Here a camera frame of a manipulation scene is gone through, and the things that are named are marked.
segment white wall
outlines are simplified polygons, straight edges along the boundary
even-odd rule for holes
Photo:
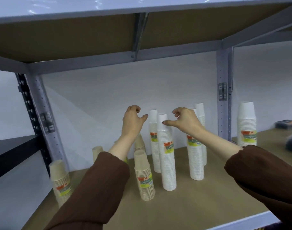
[[[14,73],[0,71],[0,140],[34,135]],[[37,152],[0,177],[0,230],[20,230],[51,190]]]
[[[292,120],[292,41],[237,47],[234,50],[232,136],[240,101],[253,101],[257,130]]]
[[[71,170],[90,167],[92,147],[108,151],[121,134],[128,106],[168,113],[204,102],[206,127],[217,134],[216,53],[200,53],[135,63],[46,74],[43,81]],[[148,121],[141,131],[150,154]],[[175,147],[186,145],[174,129]]]

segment finger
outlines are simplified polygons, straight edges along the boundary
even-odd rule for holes
[[[173,114],[181,113],[182,109],[183,109],[182,107],[178,107],[178,108],[174,109]]]
[[[143,120],[143,123],[147,120],[147,118],[148,118],[148,115],[143,115],[143,116],[141,117],[141,119]]]
[[[177,122],[177,120],[165,120],[165,121],[163,121],[163,124],[166,126],[177,127],[178,122]]]
[[[141,108],[138,105],[132,105],[131,110],[135,110],[138,113]]]

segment metal shelving unit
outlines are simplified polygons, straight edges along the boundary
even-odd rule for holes
[[[224,27],[220,28],[220,31],[225,29],[225,33],[219,34],[217,30],[217,37],[210,33],[201,35],[205,31],[201,27],[203,21],[214,23],[230,12],[234,13],[234,17],[225,20]],[[179,19],[182,19],[183,25],[198,21],[200,24],[196,27],[199,28],[194,34],[199,38],[194,41],[194,37],[183,36],[193,31],[188,24],[182,27],[185,33],[175,34],[177,42],[168,44],[146,40],[154,34],[170,36],[170,32],[158,29],[171,31],[178,27],[179,22],[173,16],[181,16]],[[236,25],[232,22],[236,18],[240,19],[237,22],[240,26],[231,29]],[[77,33],[81,24],[85,25],[86,34]],[[50,38],[54,32],[46,33],[43,29],[57,31],[60,26],[68,26],[62,35],[68,42],[63,49],[56,48],[52,53],[50,50],[58,47],[52,44],[54,38]],[[112,34],[114,27],[120,31],[124,28],[125,33],[117,35],[121,46],[113,44],[115,42],[111,38],[102,39],[99,43],[84,38],[88,33],[106,38],[105,34]],[[128,31],[132,32],[132,38],[127,37]],[[87,44],[92,42],[94,46],[90,50],[86,47],[76,52],[71,46],[73,40],[86,41]],[[290,40],[292,0],[0,0],[0,70],[16,73],[35,134],[43,137],[45,142],[40,148],[46,166],[51,160],[66,160],[66,157],[42,84],[43,74],[217,51],[218,134],[231,140],[234,47]],[[17,45],[15,50],[12,49],[14,44],[7,46],[12,41]],[[96,48],[109,43],[112,44],[109,50]],[[20,45],[31,47],[22,50]],[[62,53],[67,47],[69,52]]]

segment brown sleeve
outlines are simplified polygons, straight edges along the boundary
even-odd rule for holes
[[[249,145],[227,160],[225,170],[244,191],[292,229],[292,166]]]
[[[127,163],[101,152],[45,230],[99,230],[116,212],[130,177]]]

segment colorful label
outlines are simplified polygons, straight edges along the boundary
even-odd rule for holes
[[[201,146],[201,142],[198,141],[197,139],[191,137],[190,135],[186,135],[186,138],[187,138],[187,145],[188,146],[193,146],[193,147]]]
[[[56,187],[56,190],[58,191],[60,197],[68,194],[71,191],[70,182]]]
[[[152,173],[150,173],[147,177],[137,177],[137,180],[139,181],[140,188],[147,188],[150,187],[153,183],[152,181]]]
[[[172,153],[172,152],[174,152],[174,143],[172,141],[171,142],[164,143],[164,152],[165,153]]]
[[[256,143],[256,131],[241,131],[241,139],[246,143]]]
[[[151,132],[150,137],[152,142],[158,142],[158,135],[156,132]]]

